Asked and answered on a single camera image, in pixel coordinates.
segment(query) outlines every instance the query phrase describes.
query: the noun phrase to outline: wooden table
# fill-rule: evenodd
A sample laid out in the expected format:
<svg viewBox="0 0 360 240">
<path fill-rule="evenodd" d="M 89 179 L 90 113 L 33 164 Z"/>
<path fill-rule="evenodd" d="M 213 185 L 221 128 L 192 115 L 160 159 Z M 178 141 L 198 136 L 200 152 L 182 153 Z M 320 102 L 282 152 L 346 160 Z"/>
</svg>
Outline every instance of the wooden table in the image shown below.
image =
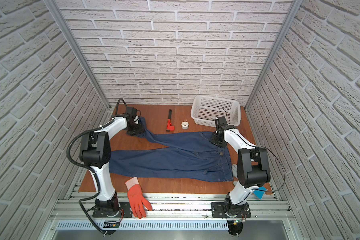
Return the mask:
<svg viewBox="0 0 360 240">
<path fill-rule="evenodd" d="M 147 122 L 147 128 L 154 134 L 171 134 L 176 132 L 200 132 L 215 131 L 215 127 L 207 127 L 195 124 L 191 118 L 192 106 L 168 106 L 168 105 L 130 105 L 141 111 Z M 167 132 L 168 110 L 172 109 L 172 124 L 175 126 L 174 132 Z M 125 107 L 122 103 L 119 106 L 119 113 L 124 113 Z M 189 122 L 189 128 L 181 128 L 183 121 Z M 240 125 L 237 127 L 240 133 L 249 141 L 255 144 L 255 140 L 248 122 L 248 118 L 241 108 Z M 164 148 L 161 144 L 150 143 L 145 138 L 131 137 L 121 131 L 110 140 L 112 151 L 116 150 L 151 150 Z M 237 164 L 237 153 L 228 144 L 232 164 Z M 116 192 L 127 192 L 125 181 L 130 177 L 118 174 L 110 174 L 112 184 Z M 195 179 L 169 179 L 169 178 L 143 178 L 139 177 L 139 183 L 144 192 L 152 193 L 194 193 L 194 194 L 226 194 L 233 189 L 232 182 L 205 182 Z M 79 192 L 95 192 L 95 186 L 89 172 L 86 173 L 84 180 L 79 188 Z"/>
</svg>

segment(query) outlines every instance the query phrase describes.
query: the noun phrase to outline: brick wall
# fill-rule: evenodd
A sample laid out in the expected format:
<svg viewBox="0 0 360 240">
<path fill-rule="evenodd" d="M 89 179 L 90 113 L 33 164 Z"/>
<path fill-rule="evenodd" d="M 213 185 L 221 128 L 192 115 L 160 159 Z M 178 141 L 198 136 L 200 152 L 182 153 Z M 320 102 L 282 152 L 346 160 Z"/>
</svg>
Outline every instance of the brick wall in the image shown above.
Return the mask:
<svg viewBox="0 0 360 240">
<path fill-rule="evenodd" d="M 290 4 L 58 0 L 111 104 L 245 104 Z"/>
<path fill-rule="evenodd" d="M 303 236 L 360 239 L 360 0 L 304 0 L 247 113 Z"/>
<path fill-rule="evenodd" d="M 76 172 L 68 141 L 106 115 L 44 2 L 0 0 L 0 239 L 38 237 Z"/>
</svg>

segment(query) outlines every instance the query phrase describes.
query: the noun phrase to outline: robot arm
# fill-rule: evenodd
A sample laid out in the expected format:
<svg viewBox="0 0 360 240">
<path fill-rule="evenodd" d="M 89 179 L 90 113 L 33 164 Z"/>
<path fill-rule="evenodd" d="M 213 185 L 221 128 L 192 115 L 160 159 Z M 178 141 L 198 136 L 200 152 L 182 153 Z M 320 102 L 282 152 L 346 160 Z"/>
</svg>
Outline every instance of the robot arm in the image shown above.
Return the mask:
<svg viewBox="0 0 360 240">
<path fill-rule="evenodd" d="M 84 165 L 92 168 L 92 179 L 95 183 L 96 209 L 94 217 L 103 217 L 107 215 L 113 217 L 118 213 L 119 204 L 117 193 L 112 185 L 109 174 L 109 160 L 111 148 L 109 140 L 121 130 L 127 130 L 130 136 L 143 133 L 144 127 L 139 124 L 137 109 L 126 107 L 124 114 L 118 114 L 110 120 L 100 130 L 89 132 L 81 138 L 80 159 Z M 97 188 L 97 181 L 94 175 L 97 175 L 100 191 Z"/>
<path fill-rule="evenodd" d="M 229 193 L 230 204 L 243 205 L 254 190 L 271 180 L 268 153 L 243 137 L 233 125 L 228 125 L 225 117 L 215 119 L 216 131 L 211 142 L 219 147 L 229 143 L 238 153 L 237 177 L 238 183 Z"/>
</svg>

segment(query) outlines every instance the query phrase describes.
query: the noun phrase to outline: white tape roll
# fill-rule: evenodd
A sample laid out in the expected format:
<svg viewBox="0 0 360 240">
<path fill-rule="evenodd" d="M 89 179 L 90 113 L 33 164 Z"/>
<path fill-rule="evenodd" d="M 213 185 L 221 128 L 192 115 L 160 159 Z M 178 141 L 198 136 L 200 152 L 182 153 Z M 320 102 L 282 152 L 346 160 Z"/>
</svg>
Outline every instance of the white tape roll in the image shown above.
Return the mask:
<svg viewBox="0 0 360 240">
<path fill-rule="evenodd" d="M 182 122 L 181 123 L 181 128 L 182 129 L 188 129 L 188 126 L 189 126 L 188 122 Z"/>
</svg>

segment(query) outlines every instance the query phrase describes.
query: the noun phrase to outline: orange work glove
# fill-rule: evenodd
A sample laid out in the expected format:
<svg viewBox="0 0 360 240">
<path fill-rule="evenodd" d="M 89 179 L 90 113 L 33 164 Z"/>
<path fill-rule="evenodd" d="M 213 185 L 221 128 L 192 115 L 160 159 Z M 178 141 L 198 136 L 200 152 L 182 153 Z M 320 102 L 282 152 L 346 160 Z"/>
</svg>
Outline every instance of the orange work glove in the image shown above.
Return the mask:
<svg viewBox="0 0 360 240">
<path fill-rule="evenodd" d="M 143 197 L 143 192 L 141 190 L 141 186 L 137 181 L 137 178 L 134 177 L 125 182 L 128 188 L 128 199 L 129 204 L 131 205 L 131 209 L 133 215 L 138 218 L 146 217 L 143 205 L 149 210 L 152 211 L 152 205 L 148 202 L 147 199 Z"/>
</svg>

